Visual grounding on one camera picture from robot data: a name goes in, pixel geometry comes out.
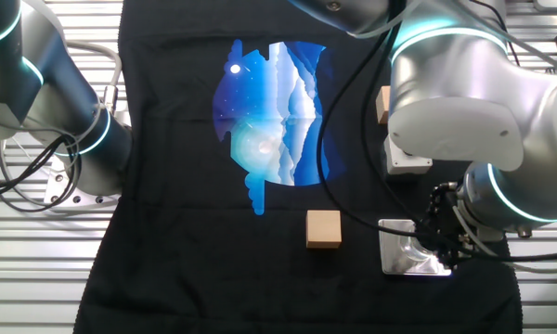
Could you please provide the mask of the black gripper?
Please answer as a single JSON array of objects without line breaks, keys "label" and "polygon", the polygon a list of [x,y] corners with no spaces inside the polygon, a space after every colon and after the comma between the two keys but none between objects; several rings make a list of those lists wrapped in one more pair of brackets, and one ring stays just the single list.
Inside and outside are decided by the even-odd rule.
[{"label": "black gripper", "polygon": [[469,261],[469,256],[458,250],[463,246],[464,235],[464,229],[452,209],[456,205],[458,187],[457,182],[435,186],[426,211],[427,226],[440,236],[427,241],[426,248],[438,252],[439,262],[450,270],[457,270],[460,264]]}]

